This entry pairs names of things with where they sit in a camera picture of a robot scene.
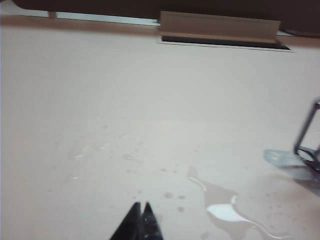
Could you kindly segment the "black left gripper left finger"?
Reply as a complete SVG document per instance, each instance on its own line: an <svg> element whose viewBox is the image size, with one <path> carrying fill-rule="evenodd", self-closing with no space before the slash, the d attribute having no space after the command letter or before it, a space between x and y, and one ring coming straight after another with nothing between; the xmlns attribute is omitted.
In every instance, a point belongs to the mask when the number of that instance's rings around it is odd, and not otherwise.
<svg viewBox="0 0 320 240"><path fill-rule="evenodd" d="M141 220L141 203L135 202L119 224L110 240L138 240Z"/></svg>

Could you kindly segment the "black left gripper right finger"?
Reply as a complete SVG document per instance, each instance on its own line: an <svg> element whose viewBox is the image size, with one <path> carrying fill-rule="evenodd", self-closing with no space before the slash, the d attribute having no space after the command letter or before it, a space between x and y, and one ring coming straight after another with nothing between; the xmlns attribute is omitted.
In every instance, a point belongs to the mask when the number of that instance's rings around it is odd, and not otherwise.
<svg viewBox="0 0 320 240"><path fill-rule="evenodd" d="M163 235L149 202L145 204L139 226L140 240L163 240Z"/></svg>

